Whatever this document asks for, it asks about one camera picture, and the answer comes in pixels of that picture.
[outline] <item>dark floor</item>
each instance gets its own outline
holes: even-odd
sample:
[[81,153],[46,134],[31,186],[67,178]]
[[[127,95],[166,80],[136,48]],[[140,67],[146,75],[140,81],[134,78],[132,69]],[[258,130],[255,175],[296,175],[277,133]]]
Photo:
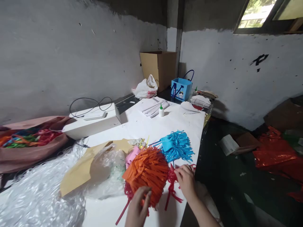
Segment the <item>dark floor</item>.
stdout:
[[258,170],[252,152],[238,155],[238,158],[225,156],[218,141],[228,134],[246,130],[214,117],[208,124],[195,177],[207,186],[224,226],[260,226],[244,193],[285,226],[303,226],[303,204],[287,196],[288,192],[299,191],[300,186],[282,176]]

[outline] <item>blue paper fringe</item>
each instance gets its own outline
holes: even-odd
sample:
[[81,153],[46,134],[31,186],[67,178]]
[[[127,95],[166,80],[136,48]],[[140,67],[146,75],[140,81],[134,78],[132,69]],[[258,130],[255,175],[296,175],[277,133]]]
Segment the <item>blue paper fringe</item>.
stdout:
[[154,147],[161,145],[159,149],[162,150],[168,163],[179,158],[188,162],[189,160],[193,161],[191,157],[194,152],[190,147],[190,140],[184,130],[171,132],[169,135],[161,138],[158,142],[150,145],[153,145]]

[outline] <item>hand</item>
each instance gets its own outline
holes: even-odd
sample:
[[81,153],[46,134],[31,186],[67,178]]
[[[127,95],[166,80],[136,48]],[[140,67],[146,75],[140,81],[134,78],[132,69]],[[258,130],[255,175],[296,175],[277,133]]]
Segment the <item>hand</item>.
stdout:
[[197,198],[195,191],[194,168],[189,165],[182,165],[175,170],[180,188],[188,202]]
[[[141,201],[145,193],[147,194],[142,207]],[[151,194],[151,188],[147,186],[141,187],[136,191],[128,207],[125,227],[143,227]]]

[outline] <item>white plastic bag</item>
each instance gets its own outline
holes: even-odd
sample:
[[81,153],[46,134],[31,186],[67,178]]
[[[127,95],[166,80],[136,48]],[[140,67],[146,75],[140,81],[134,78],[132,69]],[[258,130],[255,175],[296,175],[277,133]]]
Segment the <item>white plastic bag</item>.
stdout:
[[138,84],[136,89],[133,89],[132,92],[136,98],[152,98],[157,95],[158,85],[154,77],[150,74],[148,79],[144,79],[141,83]]
[[104,147],[92,162],[85,195],[100,200],[124,195],[125,170],[125,153],[116,150],[115,144]]

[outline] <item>white box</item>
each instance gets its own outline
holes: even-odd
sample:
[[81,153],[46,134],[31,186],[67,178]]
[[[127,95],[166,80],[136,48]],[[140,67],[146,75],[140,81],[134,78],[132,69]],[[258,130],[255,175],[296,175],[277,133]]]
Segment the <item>white box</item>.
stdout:
[[[105,110],[109,106],[110,104],[106,104],[100,107],[102,110]],[[80,114],[86,113],[89,110],[90,109],[74,112],[73,115],[78,116]],[[90,113],[95,113],[98,111],[100,111],[99,107],[95,107],[90,111]],[[70,124],[64,126],[62,132],[64,132],[74,140],[79,140],[81,138],[91,136],[98,132],[121,125],[120,114],[114,103],[112,103],[112,105],[107,110],[105,110],[105,112],[106,112],[105,118],[96,119],[96,120],[85,121],[82,118],[74,118],[70,120],[71,122]]]
[[219,145],[226,156],[230,154],[242,154],[248,151],[252,151],[259,147],[261,143],[253,137],[249,132],[245,132],[240,135],[227,135],[220,141]]

